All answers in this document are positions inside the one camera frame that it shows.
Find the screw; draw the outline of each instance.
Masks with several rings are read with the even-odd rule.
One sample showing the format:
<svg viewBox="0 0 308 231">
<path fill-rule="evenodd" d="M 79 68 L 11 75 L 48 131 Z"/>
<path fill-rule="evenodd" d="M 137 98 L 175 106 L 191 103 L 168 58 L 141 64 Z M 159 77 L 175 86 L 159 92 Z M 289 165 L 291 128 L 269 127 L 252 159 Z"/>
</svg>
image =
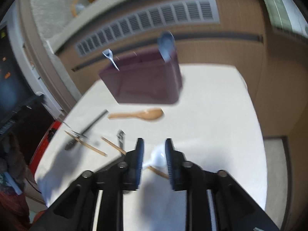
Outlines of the screw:
<svg viewBox="0 0 308 231">
<path fill-rule="evenodd" d="M 121 161 L 118 163 L 119 168 L 126 168 L 127 167 L 127 163 L 125 161 Z"/>
<path fill-rule="evenodd" d="M 93 173 L 92 171 L 86 170 L 82 172 L 81 176 L 84 178 L 89 178 L 92 175 L 92 173 Z"/>
<path fill-rule="evenodd" d="M 183 167 L 192 167 L 193 166 L 193 163 L 191 161 L 184 161 L 182 163 L 182 166 Z"/>
<path fill-rule="evenodd" d="M 219 170 L 218 173 L 217 173 L 220 177 L 227 177 L 228 174 L 226 171 L 224 170 Z"/>
</svg>

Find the wooden chopstick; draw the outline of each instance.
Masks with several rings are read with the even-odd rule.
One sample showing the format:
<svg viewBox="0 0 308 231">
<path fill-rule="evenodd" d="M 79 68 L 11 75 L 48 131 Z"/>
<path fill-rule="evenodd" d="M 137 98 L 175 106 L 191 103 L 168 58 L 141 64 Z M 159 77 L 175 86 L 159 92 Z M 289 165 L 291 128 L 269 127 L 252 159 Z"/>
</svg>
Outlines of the wooden chopstick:
<svg viewBox="0 0 308 231">
<path fill-rule="evenodd" d="M 118 147 L 117 145 L 115 145 L 114 143 L 112 143 L 111 141 L 107 140 L 105 137 L 102 137 L 102 140 L 107 142 L 110 146 L 114 147 L 115 149 L 117 149 L 118 151 L 120 151 L 122 154 L 126 155 L 126 151 L 121 149 L 120 147 Z M 148 166 L 147 167 L 149 170 L 151 170 L 152 172 L 154 172 L 155 174 L 164 177 L 166 179 L 169 179 L 169 176 L 167 174 L 165 174 L 164 172 L 152 167 L 152 166 Z"/>
<path fill-rule="evenodd" d="M 93 151 L 95 151 L 95 152 L 101 154 L 102 156 L 105 156 L 105 157 L 108 156 L 106 153 L 104 153 L 104 152 L 98 150 L 98 149 L 95 148 L 95 147 L 92 147 L 92 146 L 89 145 L 88 143 L 86 143 L 86 142 L 80 140 L 79 138 L 73 136 L 71 133 L 67 132 L 66 130 L 64 130 L 64 132 L 67 133 L 70 137 L 74 138 L 74 139 L 75 139 L 76 141 L 78 141 L 79 143 L 81 143 L 83 146 L 86 146 L 87 148 L 92 149 Z"/>
</svg>

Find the table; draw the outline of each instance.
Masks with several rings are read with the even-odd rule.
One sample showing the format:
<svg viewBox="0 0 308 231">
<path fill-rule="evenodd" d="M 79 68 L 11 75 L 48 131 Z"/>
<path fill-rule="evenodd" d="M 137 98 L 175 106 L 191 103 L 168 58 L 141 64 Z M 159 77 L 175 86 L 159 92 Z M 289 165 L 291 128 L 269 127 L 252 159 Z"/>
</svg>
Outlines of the table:
<svg viewBox="0 0 308 231">
<path fill-rule="evenodd" d="M 144 161 L 166 138 L 204 170 L 227 170 L 265 208 L 267 167 L 261 129 L 240 73 L 233 66 L 218 64 L 181 65 L 183 90 L 175 105 L 118 104 L 99 80 L 65 119 L 80 132 L 107 109 L 131 112 L 161 107 L 164 117 L 154 122 L 139 119 L 99 121 L 87 134 L 87 142 L 108 154 L 101 156 L 78 144 L 64 147 L 70 137 L 62 125 L 35 173 L 43 198 L 50 206 L 84 170 L 97 171 L 119 157 L 119 152 L 100 139 L 118 144 L 117 132 L 125 136 L 125 151 L 133 150 L 138 137 L 144 138 Z M 142 172 L 140 188 L 124 195 L 124 230 L 184 230 L 185 192 L 173 192 L 167 179 L 150 170 Z"/>
</svg>

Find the green object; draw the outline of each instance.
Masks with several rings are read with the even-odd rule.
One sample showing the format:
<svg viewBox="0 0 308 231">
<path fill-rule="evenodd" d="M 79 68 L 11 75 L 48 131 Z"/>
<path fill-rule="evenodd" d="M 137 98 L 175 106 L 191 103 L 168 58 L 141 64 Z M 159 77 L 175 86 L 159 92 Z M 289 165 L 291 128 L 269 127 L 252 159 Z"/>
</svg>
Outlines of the green object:
<svg viewBox="0 0 308 231">
<path fill-rule="evenodd" d="M 269 20 L 273 27 L 293 32 L 292 25 L 282 0 L 264 0 Z"/>
<path fill-rule="evenodd" d="M 5 179 L 4 174 L 0 174 L 0 184 L 3 185 L 3 186 L 7 185 L 7 181 Z"/>
</svg>

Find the white vent grille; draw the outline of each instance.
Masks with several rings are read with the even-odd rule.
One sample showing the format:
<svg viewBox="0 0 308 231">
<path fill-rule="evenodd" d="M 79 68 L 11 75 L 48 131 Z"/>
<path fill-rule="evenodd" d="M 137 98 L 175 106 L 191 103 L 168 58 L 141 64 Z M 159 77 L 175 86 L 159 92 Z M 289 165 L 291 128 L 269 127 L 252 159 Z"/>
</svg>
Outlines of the white vent grille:
<svg viewBox="0 0 308 231">
<path fill-rule="evenodd" d="M 76 50 L 85 56 L 133 34 L 190 23 L 219 23 L 216 0 L 175 0 L 136 11 L 93 32 L 76 44 Z"/>
</svg>

